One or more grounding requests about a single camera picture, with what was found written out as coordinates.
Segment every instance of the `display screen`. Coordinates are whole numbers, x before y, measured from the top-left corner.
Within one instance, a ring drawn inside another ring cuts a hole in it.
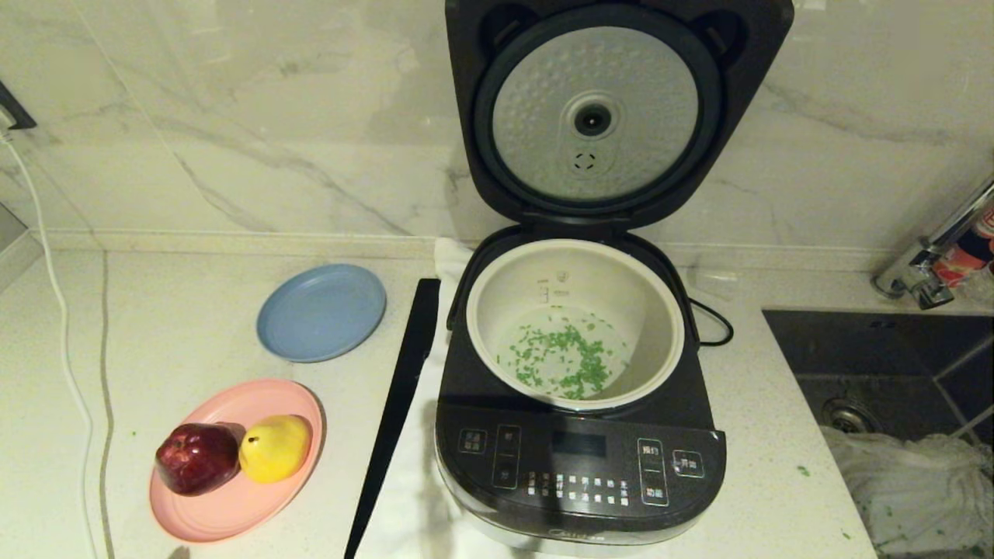
[[[600,435],[553,431],[553,452],[604,458],[607,456],[607,438]]]

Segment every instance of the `countertop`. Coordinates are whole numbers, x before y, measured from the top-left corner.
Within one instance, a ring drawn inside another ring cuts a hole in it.
[[[416,281],[434,274],[429,254],[398,250],[405,258],[342,259],[56,252],[72,313],[72,363],[94,415],[88,503],[93,518],[100,518],[105,503],[112,556],[187,556],[148,506],[155,449],[213,394],[277,377],[306,385],[321,400],[327,439],[320,462],[300,494],[269,522],[231,541],[190,546],[189,556],[341,557]],[[360,347],[325,363],[291,364],[268,354],[255,338],[259,307],[284,280],[329,262],[364,266],[381,278],[388,293],[382,325]],[[760,310],[916,309],[908,300],[878,298],[865,274],[680,272],[691,296],[736,327],[731,344],[700,351],[715,424],[728,436],[728,473],[700,522],[663,544],[659,556],[876,557]],[[980,310],[957,301],[943,312]],[[0,554],[82,557],[74,498],[83,430],[60,372],[59,313],[41,259],[0,292],[0,316],[0,425],[8,436],[8,456],[0,462]],[[698,322],[703,338],[721,337],[708,318]]]

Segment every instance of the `yellow pear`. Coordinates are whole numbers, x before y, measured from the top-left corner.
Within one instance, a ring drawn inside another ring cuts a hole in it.
[[[297,473],[307,458],[311,431],[298,416],[269,416],[246,431],[239,465],[249,479],[275,483]]]

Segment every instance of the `red apple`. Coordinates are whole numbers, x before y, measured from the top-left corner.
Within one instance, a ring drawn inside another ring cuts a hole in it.
[[[155,469],[173,492],[202,495],[239,472],[245,428],[234,424],[188,423],[169,434],[155,452]]]

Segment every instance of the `sink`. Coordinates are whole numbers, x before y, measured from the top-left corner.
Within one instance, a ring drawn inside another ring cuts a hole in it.
[[[962,437],[991,444],[994,317],[763,315],[819,424],[916,441],[976,423]]]

